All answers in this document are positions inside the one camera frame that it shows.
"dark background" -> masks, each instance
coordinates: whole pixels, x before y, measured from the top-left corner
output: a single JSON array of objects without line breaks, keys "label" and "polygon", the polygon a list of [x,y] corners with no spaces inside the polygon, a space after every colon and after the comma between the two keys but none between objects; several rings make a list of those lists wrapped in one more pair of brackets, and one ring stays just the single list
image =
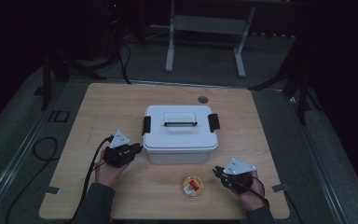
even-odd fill
[{"label": "dark background", "polygon": [[[72,0],[0,1],[0,112],[22,82],[41,66],[48,40],[66,36],[69,50],[87,51],[74,4]],[[197,11],[205,15],[240,17],[246,10],[203,4],[197,4]],[[253,35],[295,35],[306,43],[290,54],[312,68],[310,85],[358,174],[358,1],[322,1],[318,7],[252,4],[258,4]],[[192,12],[192,6],[179,9]],[[144,24],[168,24],[169,7],[169,1],[144,0]]]}]

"black latch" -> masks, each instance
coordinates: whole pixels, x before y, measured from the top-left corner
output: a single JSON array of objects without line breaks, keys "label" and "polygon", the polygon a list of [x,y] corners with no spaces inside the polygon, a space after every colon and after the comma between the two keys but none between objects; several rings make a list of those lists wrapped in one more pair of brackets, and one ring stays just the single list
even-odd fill
[{"label": "black latch", "polygon": [[214,130],[220,129],[219,117],[217,117],[217,114],[208,115],[208,121],[211,133],[213,133]]},{"label": "black latch", "polygon": [[152,117],[150,116],[144,117],[144,127],[142,129],[142,135],[144,135],[145,133],[150,133],[151,122],[152,122]]}]

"black tripod leg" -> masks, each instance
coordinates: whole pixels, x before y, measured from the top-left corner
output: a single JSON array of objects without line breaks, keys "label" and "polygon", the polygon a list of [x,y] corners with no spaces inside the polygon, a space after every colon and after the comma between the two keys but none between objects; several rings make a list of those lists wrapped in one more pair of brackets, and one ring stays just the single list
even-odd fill
[{"label": "black tripod leg", "polygon": [[48,108],[51,101],[51,67],[50,58],[46,56],[43,59],[43,104],[42,110]]},{"label": "black tripod leg", "polygon": [[276,77],[273,77],[272,79],[270,80],[267,80],[259,85],[256,85],[256,86],[253,86],[253,87],[248,87],[248,90],[250,91],[261,91],[261,90],[264,90],[266,87],[274,84],[274,83],[277,83],[281,80],[284,80],[285,78],[290,78],[290,77],[293,77],[296,75],[296,72],[297,70],[293,70],[293,71],[290,71],[290,72],[287,72],[286,74],[284,75],[277,75]]},{"label": "black tripod leg", "polygon": [[102,69],[102,68],[105,68],[113,63],[116,63],[118,60],[118,56],[117,55],[109,55],[107,57],[107,60],[106,62],[104,63],[99,63],[99,64],[95,64],[95,65],[92,65],[92,66],[89,66],[88,69],[90,69],[91,71],[95,71],[95,70],[98,70],[98,69]]},{"label": "black tripod leg", "polygon": [[307,125],[305,122],[305,109],[307,106],[308,77],[309,72],[306,71],[302,78],[302,83],[300,85],[300,94],[298,96],[297,115],[302,125]]},{"label": "black tripod leg", "polygon": [[285,96],[292,97],[302,84],[304,74],[297,71],[295,76],[291,76],[283,87],[282,93]]},{"label": "black tripod leg", "polygon": [[105,80],[106,77],[101,77],[97,74],[95,74],[94,72],[92,72],[90,69],[88,69],[87,67],[83,66],[81,63],[78,63],[76,60],[70,59],[62,54],[60,54],[60,57],[62,58],[63,61],[65,61],[66,63],[70,64],[71,66],[73,66],[75,69],[77,69],[78,71],[84,73],[85,75],[94,78],[94,79],[103,79]]},{"label": "black tripod leg", "polygon": [[57,78],[57,80],[65,81],[65,82],[68,81],[70,77],[68,70],[66,68],[66,65],[57,55],[57,53],[51,53],[49,55],[49,60],[50,60],[51,69],[54,72],[54,75]]}]

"white plastic container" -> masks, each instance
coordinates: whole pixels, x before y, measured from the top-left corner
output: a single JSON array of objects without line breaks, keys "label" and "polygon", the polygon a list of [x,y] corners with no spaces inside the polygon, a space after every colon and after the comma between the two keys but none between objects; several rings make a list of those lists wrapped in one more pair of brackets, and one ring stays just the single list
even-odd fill
[{"label": "white plastic container", "polygon": [[219,128],[207,105],[151,105],[144,119],[144,148],[151,163],[204,163],[218,146]]}]

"black cable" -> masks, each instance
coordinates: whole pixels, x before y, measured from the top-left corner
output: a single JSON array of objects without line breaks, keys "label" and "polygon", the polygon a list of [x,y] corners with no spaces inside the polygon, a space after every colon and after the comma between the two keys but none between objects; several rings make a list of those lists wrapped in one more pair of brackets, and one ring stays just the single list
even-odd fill
[{"label": "black cable", "polygon": [[121,72],[121,74],[123,75],[124,80],[126,80],[127,84],[131,84],[128,76],[127,76],[127,66],[129,65],[129,61],[130,61],[130,57],[131,57],[131,49],[128,45],[123,43],[123,46],[127,48],[127,50],[129,51],[129,56],[127,58],[127,61],[125,63],[123,63],[123,60],[121,58],[120,53],[118,54],[118,60],[120,61],[120,65],[121,65],[121,70],[120,68],[118,68],[118,71]]},{"label": "black cable", "polygon": [[[54,144],[55,144],[55,147],[54,147],[54,151],[53,153],[50,155],[50,157],[48,159],[45,159],[45,158],[42,158],[41,156],[39,156],[36,152],[36,146],[41,142],[41,141],[44,141],[44,140],[53,140]],[[43,172],[43,170],[50,164],[51,161],[56,161],[58,160],[60,157],[58,158],[53,158],[55,156],[55,154],[57,153],[57,150],[58,150],[58,142],[55,138],[53,137],[44,137],[44,138],[41,138],[39,139],[38,141],[36,141],[33,145],[33,153],[34,155],[41,161],[45,161],[45,165],[43,165],[43,167],[36,173],[36,175],[34,175],[32,177],[32,179],[24,186],[24,188],[22,188],[22,190],[20,191],[19,194],[17,194],[16,198],[13,200],[13,202],[11,203],[10,207],[9,207],[9,210],[7,211],[7,216],[6,216],[6,224],[9,223],[9,220],[10,220],[10,214],[11,214],[11,211],[13,210],[13,207],[14,205],[16,204],[17,200],[20,198],[20,196],[23,194],[23,192],[32,184],[32,182]]]},{"label": "black cable", "polygon": [[[264,188],[263,182],[261,182],[258,178],[254,177],[254,176],[252,176],[252,178],[257,180],[261,184],[261,187],[263,187],[263,195],[265,195],[266,194],[266,189]],[[264,204],[269,208],[269,200],[267,200],[265,197],[261,196],[259,193],[255,192],[252,189],[249,189],[249,191],[251,191],[254,195],[259,197],[264,202]]]},{"label": "black cable", "polygon": [[300,223],[302,224],[303,223],[302,218],[301,218],[300,214],[298,213],[298,210],[297,210],[295,204],[293,203],[292,198],[289,196],[289,194],[286,192],[286,190],[283,193],[284,193],[284,195],[286,195],[287,199],[289,199],[290,204],[293,206],[293,209],[295,209],[297,217],[298,217]]},{"label": "black cable", "polygon": [[100,166],[104,165],[105,163],[106,163],[106,162],[104,161],[103,163],[101,163],[101,164],[97,165],[94,169],[92,169],[92,171],[94,171],[94,170],[98,169]]},{"label": "black cable", "polygon": [[97,156],[98,156],[98,153],[100,152],[101,150],[101,147],[103,146],[103,144],[105,142],[112,142],[113,140],[113,135],[110,135],[109,137],[105,138],[101,144],[98,146],[97,150],[95,151],[95,154],[94,154],[94,157],[92,158],[92,161],[91,161],[91,164],[89,165],[89,170],[87,171],[87,174],[86,174],[86,179],[84,180],[84,185],[83,185],[83,191],[82,191],[82,194],[81,194],[81,198],[80,198],[80,202],[77,206],[77,209],[74,213],[74,216],[72,217],[72,220],[69,220],[67,223],[72,223],[72,221],[75,219],[76,217],[76,214],[78,212],[78,209],[81,205],[81,203],[84,201],[84,199],[86,198],[86,195],[87,195],[87,188],[89,187],[89,182],[90,182],[90,177],[91,177],[91,173],[92,171],[94,171],[94,166],[95,166],[95,160],[97,159]]}]

